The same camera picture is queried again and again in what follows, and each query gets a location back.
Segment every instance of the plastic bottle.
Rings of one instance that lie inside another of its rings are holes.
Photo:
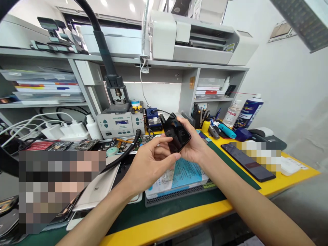
[[[233,127],[235,124],[235,121],[242,110],[242,101],[236,100],[235,103],[228,108],[228,112],[225,114],[223,124],[225,124],[227,127]]]
[[[224,93],[227,91],[228,87],[229,87],[229,81],[230,81],[230,76],[228,76],[225,81],[224,81],[224,84],[223,84],[223,87],[221,89],[221,91],[223,91]]]
[[[260,111],[262,105],[263,100],[261,94],[256,94],[253,98],[246,100],[232,130],[235,131],[240,127],[247,129]]]
[[[99,130],[98,124],[94,121],[91,115],[86,116],[87,125],[86,128],[92,139],[103,139],[101,132]]]

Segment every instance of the finger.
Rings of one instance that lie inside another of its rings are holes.
[[[150,147],[155,148],[157,145],[159,145],[160,143],[165,143],[165,142],[171,142],[173,140],[172,137],[160,137],[160,138],[154,138],[152,139],[150,142],[148,142],[147,144]]]
[[[159,172],[161,174],[165,173],[166,170],[170,169],[173,164],[181,158],[180,153],[173,153],[166,157],[164,160],[159,162]]]
[[[195,128],[190,124],[190,122],[187,119],[177,117],[177,120],[182,123],[182,125],[187,129],[187,131],[191,134],[197,134]]]
[[[154,159],[155,159],[156,161],[162,161],[162,160],[164,160],[166,157],[167,157],[166,155],[162,155],[162,154],[160,154],[160,155],[155,155],[155,156],[154,156]]]
[[[160,146],[163,147],[164,149],[170,150],[167,143],[161,143]]]
[[[171,152],[161,146],[158,146],[155,148],[155,154],[157,155],[165,155],[165,156],[169,156],[171,154]]]

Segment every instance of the sticker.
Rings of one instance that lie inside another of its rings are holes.
[[[18,72],[9,72],[8,74],[11,76],[21,76],[22,75],[21,73],[18,73]]]
[[[63,79],[65,79],[65,76],[64,75],[55,75],[55,78],[58,80],[63,80]]]
[[[195,88],[195,76],[190,78],[189,89],[193,90]]]
[[[307,170],[309,169],[307,166],[304,166],[303,164],[299,163],[298,161],[295,161],[293,158],[286,158],[287,160],[291,161],[292,163],[298,165],[301,169]]]
[[[230,44],[230,45],[224,46],[224,47],[223,47],[223,51],[225,51],[225,52],[233,52],[233,49],[234,49],[234,47],[235,47],[235,44],[236,44],[236,43],[233,43],[233,44]]]

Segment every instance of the spray can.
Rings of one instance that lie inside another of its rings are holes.
[[[248,128],[255,116],[260,111],[263,105],[261,94],[256,94],[253,98],[246,100],[232,130],[236,131],[238,128]]]

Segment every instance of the plastic drawer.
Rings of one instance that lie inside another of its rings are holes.
[[[76,83],[73,73],[63,72],[33,72],[22,70],[0,70],[0,73],[9,81],[43,81],[43,82],[61,82]]]
[[[43,101],[58,100],[62,102],[85,102],[82,93],[63,93],[63,92],[13,92],[21,101]]]

